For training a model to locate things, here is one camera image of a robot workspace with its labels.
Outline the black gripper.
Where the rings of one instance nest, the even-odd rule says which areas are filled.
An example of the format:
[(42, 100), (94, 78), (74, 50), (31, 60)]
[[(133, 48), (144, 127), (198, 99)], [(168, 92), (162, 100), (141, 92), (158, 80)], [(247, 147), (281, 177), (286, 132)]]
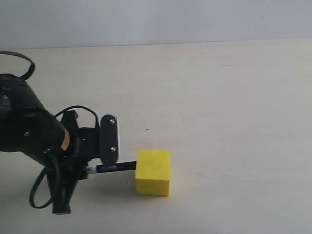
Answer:
[(119, 159), (119, 124), (118, 118), (106, 114), (99, 124), (98, 115), (88, 110), (95, 117), (94, 127), (80, 127), (75, 110), (62, 110), (58, 113), (61, 124), (69, 134), (69, 146), (62, 160), (61, 174), (48, 172), (47, 181), (52, 197), (52, 213), (67, 215), (71, 213), (70, 200), (79, 180), (88, 177), (88, 162), (99, 156), (106, 166), (116, 165)]

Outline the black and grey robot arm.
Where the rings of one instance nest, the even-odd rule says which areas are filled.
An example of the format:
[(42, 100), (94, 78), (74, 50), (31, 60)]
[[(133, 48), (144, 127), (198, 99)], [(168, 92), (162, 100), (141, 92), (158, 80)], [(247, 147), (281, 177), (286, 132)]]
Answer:
[(47, 178), (56, 215), (71, 212), (70, 200), (79, 180), (88, 177), (88, 163), (98, 158), (105, 166), (114, 166), (119, 158), (118, 119), (104, 115), (94, 127), (79, 127), (76, 106), (60, 112), (61, 120), (48, 112), (26, 81), (12, 74), (0, 76), (0, 149), (21, 152), (43, 170), (30, 195)]

